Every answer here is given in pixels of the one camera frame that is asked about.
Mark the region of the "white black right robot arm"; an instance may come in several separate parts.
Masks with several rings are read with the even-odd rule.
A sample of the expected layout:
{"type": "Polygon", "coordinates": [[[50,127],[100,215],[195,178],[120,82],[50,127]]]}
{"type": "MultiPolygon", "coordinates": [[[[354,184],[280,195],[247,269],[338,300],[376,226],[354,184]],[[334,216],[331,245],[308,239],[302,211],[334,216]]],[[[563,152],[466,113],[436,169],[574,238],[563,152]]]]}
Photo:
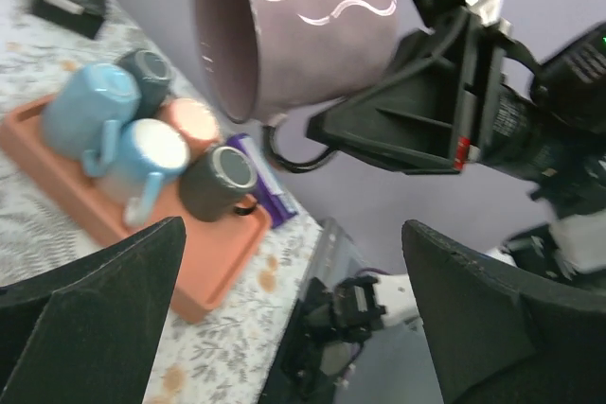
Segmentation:
{"type": "Polygon", "coordinates": [[[554,219],[510,238],[521,268],[579,283],[605,269],[605,53],[596,26],[544,63],[469,13],[401,41],[375,87],[314,115],[307,136],[381,169],[468,164],[531,182],[554,219]]]}

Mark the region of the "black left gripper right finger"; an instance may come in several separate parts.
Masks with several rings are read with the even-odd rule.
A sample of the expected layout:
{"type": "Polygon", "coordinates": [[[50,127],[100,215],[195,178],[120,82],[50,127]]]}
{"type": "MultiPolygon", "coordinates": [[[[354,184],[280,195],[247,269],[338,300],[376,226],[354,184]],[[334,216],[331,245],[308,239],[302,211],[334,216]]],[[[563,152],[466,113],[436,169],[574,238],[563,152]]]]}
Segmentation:
{"type": "Polygon", "coordinates": [[[605,297],[512,267],[417,221],[404,260],[446,403],[602,403],[605,297]]]}

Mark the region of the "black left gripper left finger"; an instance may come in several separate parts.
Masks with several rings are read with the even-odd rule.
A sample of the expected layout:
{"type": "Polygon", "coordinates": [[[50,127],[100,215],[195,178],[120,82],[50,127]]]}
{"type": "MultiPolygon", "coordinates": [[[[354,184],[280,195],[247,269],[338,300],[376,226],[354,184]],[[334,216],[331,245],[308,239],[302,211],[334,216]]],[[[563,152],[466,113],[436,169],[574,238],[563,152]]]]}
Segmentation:
{"type": "Polygon", "coordinates": [[[1,289],[4,403],[140,403],[186,243],[168,217],[1,289]]]}

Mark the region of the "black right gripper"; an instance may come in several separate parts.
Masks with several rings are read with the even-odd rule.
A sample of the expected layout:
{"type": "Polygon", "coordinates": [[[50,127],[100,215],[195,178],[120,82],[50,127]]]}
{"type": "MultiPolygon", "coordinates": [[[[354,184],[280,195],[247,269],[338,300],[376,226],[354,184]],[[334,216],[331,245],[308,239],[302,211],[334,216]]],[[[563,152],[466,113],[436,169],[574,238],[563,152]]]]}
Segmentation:
{"type": "Polygon", "coordinates": [[[542,182],[568,160],[564,126],[545,108],[506,84],[512,60],[539,74],[525,45],[503,30],[482,26],[466,12],[466,27],[441,27],[414,44],[376,86],[310,118],[308,138],[408,175],[459,174],[479,164],[529,182],[542,182]],[[473,64],[474,118],[458,139],[455,111],[463,109],[473,64]]]}

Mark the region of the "purple ceramic mug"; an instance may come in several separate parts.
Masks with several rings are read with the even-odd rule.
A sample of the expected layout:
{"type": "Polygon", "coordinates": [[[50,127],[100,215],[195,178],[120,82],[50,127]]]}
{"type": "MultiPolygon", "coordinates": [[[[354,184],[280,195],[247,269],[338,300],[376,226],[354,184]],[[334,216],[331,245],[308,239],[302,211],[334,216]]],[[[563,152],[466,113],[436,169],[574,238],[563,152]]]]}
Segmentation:
{"type": "Polygon", "coordinates": [[[262,126],[262,147],[295,173],[318,169],[324,149],[302,163],[275,145],[292,110],[351,96],[384,74],[398,42],[397,0],[194,0],[205,78],[234,123],[262,126]]]}

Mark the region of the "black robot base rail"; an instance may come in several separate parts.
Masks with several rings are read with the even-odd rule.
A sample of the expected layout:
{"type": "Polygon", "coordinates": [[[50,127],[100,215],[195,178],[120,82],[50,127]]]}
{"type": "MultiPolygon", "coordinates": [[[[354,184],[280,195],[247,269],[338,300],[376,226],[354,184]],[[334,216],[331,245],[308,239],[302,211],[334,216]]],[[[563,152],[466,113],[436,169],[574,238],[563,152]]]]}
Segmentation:
{"type": "Polygon", "coordinates": [[[319,278],[297,301],[259,403],[331,403],[377,331],[419,311],[407,274],[358,272],[333,288],[319,278]]]}

